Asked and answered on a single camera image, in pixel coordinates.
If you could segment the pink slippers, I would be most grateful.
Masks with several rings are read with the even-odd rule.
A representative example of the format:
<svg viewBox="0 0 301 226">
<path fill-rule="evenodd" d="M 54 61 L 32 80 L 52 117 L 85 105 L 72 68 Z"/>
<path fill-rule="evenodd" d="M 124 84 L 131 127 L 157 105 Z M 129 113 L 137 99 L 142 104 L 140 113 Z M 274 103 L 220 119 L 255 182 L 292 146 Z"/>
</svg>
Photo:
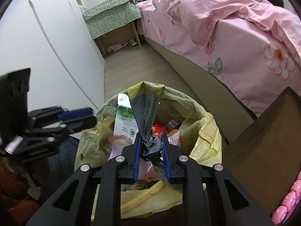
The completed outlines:
<svg viewBox="0 0 301 226">
<path fill-rule="evenodd" d="M 107 51 L 109 53 L 113 53 L 116 52 L 118 50 L 121 50 L 122 48 L 126 47 L 127 45 L 131 45 L 131 46 L 136 46 L 138 45 L 138 42 L 135 39 L 129 39 L 126 42 L 118 42 L 115 45 L 111 45 L 110 47 L 108 47 Z"/>
</svg>

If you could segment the black yellow snack wrapper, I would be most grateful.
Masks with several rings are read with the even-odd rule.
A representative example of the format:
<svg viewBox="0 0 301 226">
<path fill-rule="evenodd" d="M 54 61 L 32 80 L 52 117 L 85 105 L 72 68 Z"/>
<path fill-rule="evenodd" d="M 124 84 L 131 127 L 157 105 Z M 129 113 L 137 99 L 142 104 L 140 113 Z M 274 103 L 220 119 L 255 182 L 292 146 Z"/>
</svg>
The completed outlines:
<svg viewBox="0 0 301 226">
<path fill-rule="evenodd" d="M 142 149 L 140 160 L 152 162 L 163 155 L 163 143 L 152 131 L 159 100 L 165 86 L 143 81 L 127 88 L 128 97 L 141 134 Z M 133 184 L 133 151 L 134 144 L 125 147 L 122 152 L 127 159 L 125 181 Z"/>
</svg>

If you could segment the pink floral duvet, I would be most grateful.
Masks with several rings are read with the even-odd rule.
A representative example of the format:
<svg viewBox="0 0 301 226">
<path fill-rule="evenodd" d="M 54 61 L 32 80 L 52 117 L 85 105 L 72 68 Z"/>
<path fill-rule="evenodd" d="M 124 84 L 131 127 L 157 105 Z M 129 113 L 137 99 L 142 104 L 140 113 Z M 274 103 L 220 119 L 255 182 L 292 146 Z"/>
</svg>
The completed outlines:
<svg viewBox="0 0 301 226">
<path fill-rule="evenodd" d="M 215 24 L 233 15 L 271 32 L 300 64 L 300 19 L 268 0 L 152 0 L 152 3 L 157 10 L 179 19 L 201 49 L 207 45 Z"/>
</svg>

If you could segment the red gold paper cup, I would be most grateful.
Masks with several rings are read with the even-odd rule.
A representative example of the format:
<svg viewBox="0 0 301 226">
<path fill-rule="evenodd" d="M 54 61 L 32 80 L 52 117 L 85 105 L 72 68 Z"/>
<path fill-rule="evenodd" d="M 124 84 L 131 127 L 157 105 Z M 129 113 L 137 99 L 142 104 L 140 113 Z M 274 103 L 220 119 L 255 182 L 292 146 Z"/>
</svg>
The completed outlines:
<svg viewBox="0 0 301 226">
<path fill-rule="evenodd" d="M 154 124 L 152 125 L 151 131 L 156 137 L 161 139 L 162 134 L 166 133 L 166 128 L 162 124 Z"/>
</svg>

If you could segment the green checked cloth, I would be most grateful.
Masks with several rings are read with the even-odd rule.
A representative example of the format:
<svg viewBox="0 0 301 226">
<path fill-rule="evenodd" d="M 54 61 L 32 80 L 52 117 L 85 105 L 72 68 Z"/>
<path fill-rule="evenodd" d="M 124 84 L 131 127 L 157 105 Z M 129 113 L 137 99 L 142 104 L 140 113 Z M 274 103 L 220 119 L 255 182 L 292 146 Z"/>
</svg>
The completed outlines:
<svg viewBox="0 0 301 226">
<path fill-rule="evenodd" d="M 83 13 L 93 39 L 141 18 L 135 0 L 106 0 Z"/>
</svg>

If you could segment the orange fuzzy sleeve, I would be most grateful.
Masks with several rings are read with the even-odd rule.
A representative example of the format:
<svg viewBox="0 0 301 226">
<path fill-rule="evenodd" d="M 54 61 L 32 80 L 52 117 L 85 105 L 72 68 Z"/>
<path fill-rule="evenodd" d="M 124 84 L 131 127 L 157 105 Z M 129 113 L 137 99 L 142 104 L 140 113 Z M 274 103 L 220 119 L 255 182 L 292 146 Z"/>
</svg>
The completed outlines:
<svg viewBox="0 0 301 226">
<path fill-rule="evenodd" d="M 38 201 L 28 195 L 27 179 L 10 172 L 1 161 L 1 225 L 26 225 L 39 209 Z"/>
</svg>

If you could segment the pink heart plastic tray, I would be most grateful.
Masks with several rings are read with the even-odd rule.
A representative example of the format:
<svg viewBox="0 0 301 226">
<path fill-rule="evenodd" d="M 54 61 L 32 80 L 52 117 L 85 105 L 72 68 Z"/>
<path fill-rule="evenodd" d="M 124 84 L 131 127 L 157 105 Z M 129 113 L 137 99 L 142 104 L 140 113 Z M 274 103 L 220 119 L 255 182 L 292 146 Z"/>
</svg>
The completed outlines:
<svg viewBox="0 0 301 226">
<path fill-rule="evenodd" d="M 165 129 L 166 131 L 169 133 L 170 131 L 174 130 L 174 129 L 179 129 L 179 127 L 181 126 L 182 121 L 175 121 L 174 119 L 169 121 L 166 125 L 165 125 Z"/>
</svg>

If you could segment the blue jeans leg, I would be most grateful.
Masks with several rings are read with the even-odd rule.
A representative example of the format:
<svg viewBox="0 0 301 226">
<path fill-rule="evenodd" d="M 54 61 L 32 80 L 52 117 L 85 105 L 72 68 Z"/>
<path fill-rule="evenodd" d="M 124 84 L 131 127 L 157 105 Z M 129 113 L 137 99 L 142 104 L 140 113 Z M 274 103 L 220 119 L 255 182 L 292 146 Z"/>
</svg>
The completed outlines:
<svg viewBox="0 0 301 226">
<path fill-rule="evenodd" d="M 57 154 L 31 164 L 30 175 L 41 185 L 42 195 L 52 195 L 73 174 L 78 145 L 79 139 L 70 136 Z"/>
</svg>

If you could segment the pink caterpillar toy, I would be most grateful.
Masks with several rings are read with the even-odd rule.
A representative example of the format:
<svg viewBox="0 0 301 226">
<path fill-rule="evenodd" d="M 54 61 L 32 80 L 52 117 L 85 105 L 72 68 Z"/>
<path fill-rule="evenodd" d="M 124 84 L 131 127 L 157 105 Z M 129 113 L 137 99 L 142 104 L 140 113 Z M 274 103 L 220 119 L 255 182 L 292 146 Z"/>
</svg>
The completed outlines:
<svg viewBox="0 0 301 226">
<path fill-rule="evenodd" d="M 295 182 L 290 187 L 289 193 L 284 197 L 280 206 L 272 213 L 271 219 L 274 225 L 286 222 L 296 209 L 300 201 L 300 174 L 301 172 L 298 173 Z"/>
</svg>

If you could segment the green snack bag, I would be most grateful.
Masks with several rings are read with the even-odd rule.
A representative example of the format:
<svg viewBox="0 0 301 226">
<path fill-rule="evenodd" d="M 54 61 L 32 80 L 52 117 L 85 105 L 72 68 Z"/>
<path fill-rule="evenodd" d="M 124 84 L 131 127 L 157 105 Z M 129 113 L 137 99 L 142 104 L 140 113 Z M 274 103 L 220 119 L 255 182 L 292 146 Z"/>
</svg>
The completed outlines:
<svg viewBox="0 0 301 226">
<path fill-rule="evenodd" d="M 138 131 L 129 97 L 124 93 L 118 94 L 113 134 L 127 138 L 130 144 L 133 144 Z"/>
</svg>

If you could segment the pink floral bed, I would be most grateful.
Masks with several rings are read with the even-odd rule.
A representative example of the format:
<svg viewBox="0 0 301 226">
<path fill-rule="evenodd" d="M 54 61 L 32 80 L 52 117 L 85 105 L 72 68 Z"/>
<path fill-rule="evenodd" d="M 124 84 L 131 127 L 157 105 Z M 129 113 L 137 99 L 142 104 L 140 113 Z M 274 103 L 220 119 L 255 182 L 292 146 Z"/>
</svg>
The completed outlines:
<svg viewBox="0 0 301 226">
<path fill-rule="evenodd" d="M 179 19 L 138 3 L 139 33 L 183 56 L 216 77 L 255 115 L 261 115 L 285 88 L 300 93 L 300 64 L 284 43 L 254 23 L 230 15 L 215 24 L 201 49 Z"/>
</svg>

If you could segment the orange clear snack bag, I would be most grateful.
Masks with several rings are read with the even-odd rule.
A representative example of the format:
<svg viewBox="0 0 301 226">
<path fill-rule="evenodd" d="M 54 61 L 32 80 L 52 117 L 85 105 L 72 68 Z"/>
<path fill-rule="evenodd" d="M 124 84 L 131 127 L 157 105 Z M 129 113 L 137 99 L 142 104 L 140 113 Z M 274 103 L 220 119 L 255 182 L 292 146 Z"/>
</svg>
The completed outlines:
<svg viewBox="0 0 301 226">
<path fill-rule="evenodd" d="M 167 136 L 170 137 L 170 136 L 172 136 L 173 134 L 178 133 L 178 132 L 179 132 L 178 129 L 174 128 L 174 129 L 172 129 L 171 131 L 169 131 L 169 132 L 167 133 Z"/>
</svg>

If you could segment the wooden bedside table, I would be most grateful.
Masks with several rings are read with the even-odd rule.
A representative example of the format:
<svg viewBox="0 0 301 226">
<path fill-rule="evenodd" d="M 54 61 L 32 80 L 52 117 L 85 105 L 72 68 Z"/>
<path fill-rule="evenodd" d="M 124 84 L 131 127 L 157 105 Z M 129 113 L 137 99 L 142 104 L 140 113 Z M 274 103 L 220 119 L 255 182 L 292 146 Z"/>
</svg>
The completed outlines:
<svg viewBox="0 0 301 226">
<path fill-rule="evenodd" d="M 109 53 L 108 49 L 118 43 L 126 43 L 130 39 L 133 39 L 139 46 L 141 42 L 136 29 L 136 21 L 129 22 L 125 26 L 118 27 L 98 38 L 94 39 L 98 46 L 98 49 L 102 55 Z"/>
</svg>

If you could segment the yellow plastic trash bag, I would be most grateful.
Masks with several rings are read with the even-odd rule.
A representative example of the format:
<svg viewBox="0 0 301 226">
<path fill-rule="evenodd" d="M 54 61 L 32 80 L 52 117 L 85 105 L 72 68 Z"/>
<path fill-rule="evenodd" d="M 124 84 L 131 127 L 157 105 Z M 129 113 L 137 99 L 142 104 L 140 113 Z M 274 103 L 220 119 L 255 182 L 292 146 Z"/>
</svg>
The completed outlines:
<svg viewBox="0 0 301 226">
<path fill-rule="evenodd" d="M 222 137 L 213 115 L 183 92 L 147 81 L 128 87 L 109 99 L 96 113 L 97 124 L 82 132 L 75 168 L 83 164 L 104 165 L 116 156 L 109 137 L 115 134 L 118 121 L 120 136 L 133 142 L 142 134 L 142 158 L 138 181 L 121 187 L 121 218 L 143 218 L 180 205 L 179 190 L 161 178 L 162 169 L 151 164 L 163 153 L 163 143 L 155 137 L 155 125 L 171 120 L 180 123 L 176 144 L 182 152 L 201 165 L 213 166 L 222 161 Z"/>
</svg>

